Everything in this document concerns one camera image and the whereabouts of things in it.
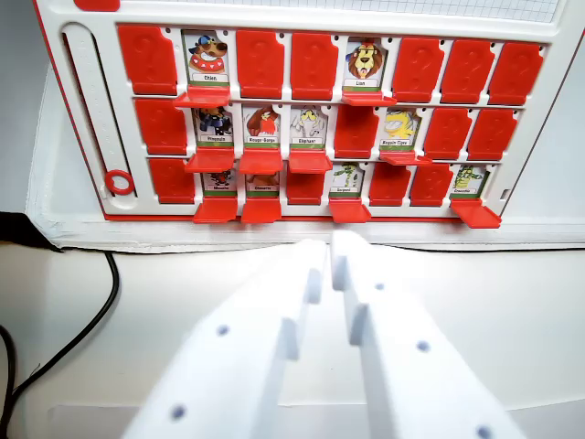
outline cartoon character card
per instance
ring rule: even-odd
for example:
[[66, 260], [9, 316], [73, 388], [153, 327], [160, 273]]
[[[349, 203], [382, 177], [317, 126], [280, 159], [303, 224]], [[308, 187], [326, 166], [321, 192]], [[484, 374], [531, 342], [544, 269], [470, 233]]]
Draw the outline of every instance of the cartoon character card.
[[334, 163], [333, 183], [329, 190], [329, 197], [359, 197], [364, 182], [364, 170], [359, 163]]
[[190, 85], [228, 87], [228, 45], [215, 31], [184, 30], [186, 76]]
[[193, 122], [197, 130], [199, 146], [233, 146], [231, 113], [223, 107], [196, 108]]
[[461, 166], [451, 189], [451, 198], [479, 198], [489, 174], [485, 167]]
[[351, 37], [347, 42], [344, 91], [379, 91], [386, 55], [380, 38]]
[[242, 107], [244, 146], [251, 148], [280, 147], [281, 116], [271, 105]]
[[246, 176], [246, 195], [248, 197], [278, 197], [280, 173], [271, 176]]
[[201, 178], [205, 197], [235, 197], [238, 195], [236, 171], [233, 169], [224, 172], [201, 174]]
[[388, 107], [380, 151], [411, 151], [417, 139], [420, 117], [416, 109], [397, 110]]
[[291, 108], [291, 149], [324, 149], [327, 116], [315, 105]]

